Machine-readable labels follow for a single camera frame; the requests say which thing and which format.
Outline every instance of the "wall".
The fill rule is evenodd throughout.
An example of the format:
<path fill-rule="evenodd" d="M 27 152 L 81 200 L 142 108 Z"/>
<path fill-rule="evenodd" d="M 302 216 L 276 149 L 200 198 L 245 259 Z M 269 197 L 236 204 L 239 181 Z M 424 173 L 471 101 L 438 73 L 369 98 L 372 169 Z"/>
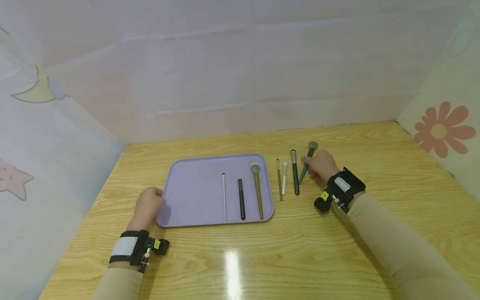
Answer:
<path fill-rule="evenodd" d="M 480 201 L 479 37 L 480 1 L 476 0 L 398 121 Z"/>
<path fill-rule="evenodd" d="M 0 298 L 40 295 L 122 149 L 0 28 Z"/>
<path fill-rule="evenodd" d="M 125 143 L 393 120 L 471 0 L 0 0 Z"/>

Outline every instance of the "beige sleeve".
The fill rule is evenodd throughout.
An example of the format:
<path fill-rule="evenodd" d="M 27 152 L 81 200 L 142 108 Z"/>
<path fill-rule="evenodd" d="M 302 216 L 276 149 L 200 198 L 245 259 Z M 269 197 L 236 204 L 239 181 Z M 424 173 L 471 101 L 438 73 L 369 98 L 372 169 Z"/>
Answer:
<path fill-rule="evenodd" d="M 478 299 L 434 247 L 372 195 L 357 199 L 348 217 L 405 299 Z"/>
<path fill-rule="evenodd" d="M 135 300 L 143 277 L 143 274 L 138 271 L 109 268 L 98 283 L 92 299 Z"/>

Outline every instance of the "purple tray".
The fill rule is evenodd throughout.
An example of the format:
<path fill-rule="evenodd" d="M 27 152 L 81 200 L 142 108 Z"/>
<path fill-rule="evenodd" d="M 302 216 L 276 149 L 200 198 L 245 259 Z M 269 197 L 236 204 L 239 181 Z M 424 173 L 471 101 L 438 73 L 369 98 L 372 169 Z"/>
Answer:
<path fill-rule="evenodd" d="M 253 163 L 260 165 L 263 220 L 258 212 L 255 182 L 250 170 Z M 226 222 L 222 173 L 225 173 Z M 240 218 L 239 177 L 243 183 L 245 220 Z M 168 171 L 163 197 L 166 203 L 156 216 L 161 227 L 264 222 L 274 211 L 265 157 L 258 153 L 177 160 Z"/>

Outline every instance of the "table surface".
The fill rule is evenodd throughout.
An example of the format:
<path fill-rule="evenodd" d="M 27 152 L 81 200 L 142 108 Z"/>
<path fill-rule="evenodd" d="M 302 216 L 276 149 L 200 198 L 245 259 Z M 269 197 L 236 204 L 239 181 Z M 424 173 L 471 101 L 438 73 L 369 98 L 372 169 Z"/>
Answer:
<path fill-rule="evenodd" d="M 86 216 L 41 299 L 90 299 L 138 193 L 161 187 L 177 159 L 257 152 L 265 156 L 275 213 L 267 222 L 162 229 L 139 299 L 399 299 L 358 233 L 337 209 L 320 215 L 310 179 L 279 199 L 276 159 L 315 140 L 389 210 L 426 238 L 480 294 L 480 205 L 394 122 L 131 144 Z"/>

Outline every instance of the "pink star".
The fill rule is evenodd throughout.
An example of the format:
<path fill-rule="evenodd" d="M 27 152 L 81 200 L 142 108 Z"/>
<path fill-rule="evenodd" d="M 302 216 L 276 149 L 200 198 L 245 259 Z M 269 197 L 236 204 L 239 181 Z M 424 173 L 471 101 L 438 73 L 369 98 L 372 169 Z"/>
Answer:
<path fill-rule="evenodd" d="M 25 200 L 25 184 L 32 179 L 32 175 L 19 171 L 12 164 L 0 159 L 0 192 L 9 191 L 20 200 Z"/>

